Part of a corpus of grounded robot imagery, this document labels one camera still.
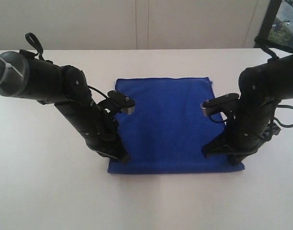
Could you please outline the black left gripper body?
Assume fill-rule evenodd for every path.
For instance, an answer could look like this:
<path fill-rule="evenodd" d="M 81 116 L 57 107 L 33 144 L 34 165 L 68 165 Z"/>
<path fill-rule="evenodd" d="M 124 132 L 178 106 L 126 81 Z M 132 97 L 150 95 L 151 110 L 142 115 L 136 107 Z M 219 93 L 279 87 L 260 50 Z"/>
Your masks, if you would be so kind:
<path fill-rule="evenodd" d="M 56 103 L 55 107 L 83 137 L 87 147 L 102 157 L 121 158 L 121 138 L 117 122 L 96 104 Z"/>

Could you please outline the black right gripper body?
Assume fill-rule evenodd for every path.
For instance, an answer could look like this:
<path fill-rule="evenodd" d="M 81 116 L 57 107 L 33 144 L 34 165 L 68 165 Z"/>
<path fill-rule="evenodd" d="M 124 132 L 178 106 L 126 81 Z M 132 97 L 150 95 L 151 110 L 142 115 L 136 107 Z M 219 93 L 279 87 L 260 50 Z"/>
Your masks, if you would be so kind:
<path fill-rule="evenodd" d="M 275 110 L 280 102 L 276 97 L 256 99 L 242 94 L 223 132 L 228 153 L 252 155 L 272 136 L 278 135 L 281 128 L 275 123 Z"/>

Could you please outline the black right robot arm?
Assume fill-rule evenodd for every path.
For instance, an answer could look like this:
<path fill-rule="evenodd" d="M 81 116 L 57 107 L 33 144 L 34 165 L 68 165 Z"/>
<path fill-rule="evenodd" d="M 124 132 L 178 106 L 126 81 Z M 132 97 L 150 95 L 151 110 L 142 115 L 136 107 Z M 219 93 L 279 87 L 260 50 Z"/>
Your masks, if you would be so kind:
<path fill-rule="evenodd" d="M 281 104 L 293 99 L 293 54 L 271 58 L 267 63 L 246 68 L 239 76 L 240 94 L 226 95 L 201 104 L 204 115 L 224 113 L 225 128 L 221 134 L 202 146 L 205 158 L 226 155 L 230 165 L 237 166 L 246 157 L 255 154 L 284 125 L 275 117 L 277 108 L 293 106 Z"/>

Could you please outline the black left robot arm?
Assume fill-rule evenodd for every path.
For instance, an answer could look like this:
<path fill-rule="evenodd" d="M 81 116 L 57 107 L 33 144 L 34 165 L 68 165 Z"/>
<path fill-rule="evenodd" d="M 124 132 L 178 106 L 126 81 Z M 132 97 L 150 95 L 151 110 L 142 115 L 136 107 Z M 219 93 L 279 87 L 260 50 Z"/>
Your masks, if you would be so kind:
<path fill-rule="evenodd" d="M 120 134 L 117 113 L 131 114 L 135 102 L 112 90 L 96 103 L 84 72 L 74 66 L 57 66 L 26 50 L 0 54 L 0 95 L 53 104 L 102 157 L 123 164 L 130 160 Z"/>

